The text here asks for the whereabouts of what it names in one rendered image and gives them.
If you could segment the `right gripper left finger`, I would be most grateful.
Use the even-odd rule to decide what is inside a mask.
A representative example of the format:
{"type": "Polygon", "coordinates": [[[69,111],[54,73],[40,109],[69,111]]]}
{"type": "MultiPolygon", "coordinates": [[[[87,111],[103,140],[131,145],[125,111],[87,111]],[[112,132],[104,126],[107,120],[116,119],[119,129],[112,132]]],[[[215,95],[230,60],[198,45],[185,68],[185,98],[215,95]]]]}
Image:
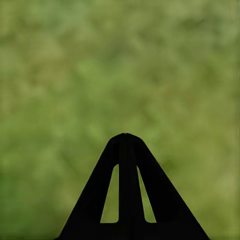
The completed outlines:
{"type": "Polygon", "coordinates": [[[59,238],[56,240],[133,240],[127,133],[110,139],[59,238]],[[114,166],[119,164],[119,220],[100,223],[114,166]]]}

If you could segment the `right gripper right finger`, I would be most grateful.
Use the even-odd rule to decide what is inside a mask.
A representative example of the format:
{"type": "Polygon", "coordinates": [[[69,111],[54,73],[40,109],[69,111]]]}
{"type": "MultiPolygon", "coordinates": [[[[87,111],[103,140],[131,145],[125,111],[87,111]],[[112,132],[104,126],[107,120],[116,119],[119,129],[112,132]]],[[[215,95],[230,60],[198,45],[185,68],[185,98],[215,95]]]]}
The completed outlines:
{"type": "Polygon", "coordinates": [[[133,240],[210,240],[145,142],[131,133],[125,139],[133,240]],[[145,220],[137,167],[156,223],[145,220]]]}

